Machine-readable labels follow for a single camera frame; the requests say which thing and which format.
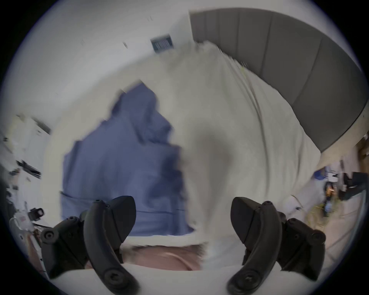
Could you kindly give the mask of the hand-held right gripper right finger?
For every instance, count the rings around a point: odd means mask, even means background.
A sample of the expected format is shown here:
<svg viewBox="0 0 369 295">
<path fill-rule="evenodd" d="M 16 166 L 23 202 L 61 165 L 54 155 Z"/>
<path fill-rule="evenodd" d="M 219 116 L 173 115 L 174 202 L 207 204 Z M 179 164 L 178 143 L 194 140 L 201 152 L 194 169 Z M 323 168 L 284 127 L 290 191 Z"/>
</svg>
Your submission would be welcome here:
<svg viewBox="0 0 369 295">
<path fill-rule="evenodd" d="M 317 281 L 324 262 L 326 235 L 276 210 L 271 201 L 259 204 L 246 197 L 232 201 L 230 219 L 246 247 L 242 268 L 227 283 L 231 295 L 256 292 L 275 263 L 282 271 Z"/>
</svg>

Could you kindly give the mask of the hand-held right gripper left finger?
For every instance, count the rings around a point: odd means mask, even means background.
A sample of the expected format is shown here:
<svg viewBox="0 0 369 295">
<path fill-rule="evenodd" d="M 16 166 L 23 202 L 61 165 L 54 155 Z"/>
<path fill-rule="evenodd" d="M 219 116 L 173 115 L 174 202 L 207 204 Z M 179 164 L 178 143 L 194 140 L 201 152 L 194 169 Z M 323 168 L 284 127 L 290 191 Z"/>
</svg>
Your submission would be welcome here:
<svg viewBox="0 0 369 295">
<path fill-rule="evenodd" d="M 137 280 L 122 266 L 120 247 L 136 221 L 133 197 L 96 200 L 80 217 L 70 216 L 41 234 L 42 261 L 49 279 L 89 262 L 105 287 L 116 295 L 135 295 Z"/>
</svg>

